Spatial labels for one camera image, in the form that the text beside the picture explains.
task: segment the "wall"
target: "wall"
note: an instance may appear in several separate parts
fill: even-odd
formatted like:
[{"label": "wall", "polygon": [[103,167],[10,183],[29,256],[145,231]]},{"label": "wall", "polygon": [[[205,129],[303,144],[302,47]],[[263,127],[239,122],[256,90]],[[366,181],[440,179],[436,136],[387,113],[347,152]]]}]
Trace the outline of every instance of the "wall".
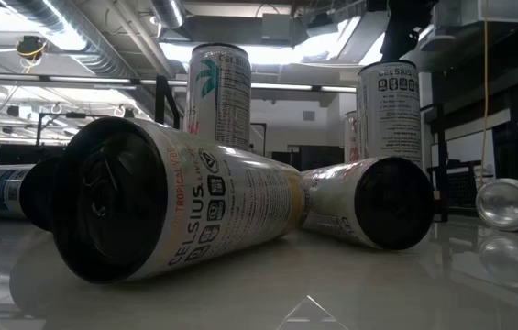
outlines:
[{"label": "wall", "polygon": [[[303,111],[314,111],[313,122],[303,121]],[[267,151],[288,151],[288,146],[327,146],[327,112],[316,101],[263,101],[250,103],[250,122],[267,124]],[[262,134],[262,128],[256,126]],[[250,130],[250,143],[262,153],[262,139]]]}]

